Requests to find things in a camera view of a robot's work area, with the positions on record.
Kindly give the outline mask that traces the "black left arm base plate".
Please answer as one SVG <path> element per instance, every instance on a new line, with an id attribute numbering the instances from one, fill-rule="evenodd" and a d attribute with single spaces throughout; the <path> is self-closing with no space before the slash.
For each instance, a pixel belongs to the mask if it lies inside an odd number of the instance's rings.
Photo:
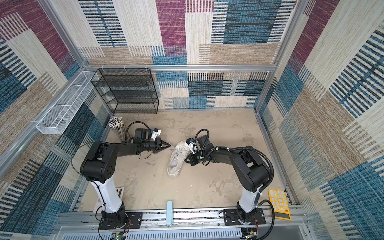
<path id="1" fill-rule="evenodd" d="M 142 223 L 143 212 L 105 213 L 99 223 L 100 230 L 139 229 Z"/>

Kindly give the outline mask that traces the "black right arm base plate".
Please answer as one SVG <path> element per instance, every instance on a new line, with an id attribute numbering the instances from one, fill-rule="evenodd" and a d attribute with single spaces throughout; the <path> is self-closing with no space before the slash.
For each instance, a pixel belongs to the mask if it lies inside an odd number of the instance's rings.
<path id="1" fill-rule="evenodd" d="M 226 226 L 266 224 L 265 215 L 261 208 L 256 208 L 249 213 L 245 213 L 241 208 L 224 209 L 220 214 L 222 214 Z"/>

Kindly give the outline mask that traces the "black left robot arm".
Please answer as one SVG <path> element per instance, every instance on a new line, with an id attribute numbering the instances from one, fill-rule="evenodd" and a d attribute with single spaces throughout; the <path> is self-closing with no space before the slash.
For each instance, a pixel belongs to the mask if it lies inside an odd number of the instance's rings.
<path id="1" fill-rule="evenodd" d="M 121 227 L 128 217 L 125 205 L 118 196 L 114 183 L 115 168 L 118 157 L 138 156 L 142 152 L 157 154 L 171 145 L 160 137 L 153 138 L 158 129 L 136 129 L 132 140 L 119 144 L 95 142 L 91 145 L 83 163 L 80 173 L 89 181 L 97 191 L 102 202 L 102 221 L 114 227 Z"/>

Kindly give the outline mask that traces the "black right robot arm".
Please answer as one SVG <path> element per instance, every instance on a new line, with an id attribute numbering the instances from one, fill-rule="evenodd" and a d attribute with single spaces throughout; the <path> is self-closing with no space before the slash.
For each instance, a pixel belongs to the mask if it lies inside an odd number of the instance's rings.
<path id="1" fill-rule="evenodd" d="M 202 163 L 231 165 L 243 186 L 243 192 L 237 203 L 237 215 L 241 224 L 249 224 L 258 211 L 262 191 L 274 178 L 274 168 L 268 157 L 251 146 L 227 148 L 214 146 L 207 135 L 186 140 L 191 153 L 185 162 L 191 166 Z"/>

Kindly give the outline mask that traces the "white canvas sneaker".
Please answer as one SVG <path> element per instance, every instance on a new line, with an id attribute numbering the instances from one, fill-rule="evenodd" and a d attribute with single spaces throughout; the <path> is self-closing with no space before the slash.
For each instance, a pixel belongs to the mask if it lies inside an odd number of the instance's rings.
<path id="1" fill-rule="evenodd" d="M 180 175 L 184 160 L 190 153 L 191 150 L 186 141 L 181 141 L 172 147 L 172 154 L 167 167 L 167 174 L 170 178 L 175 179 Z"/>

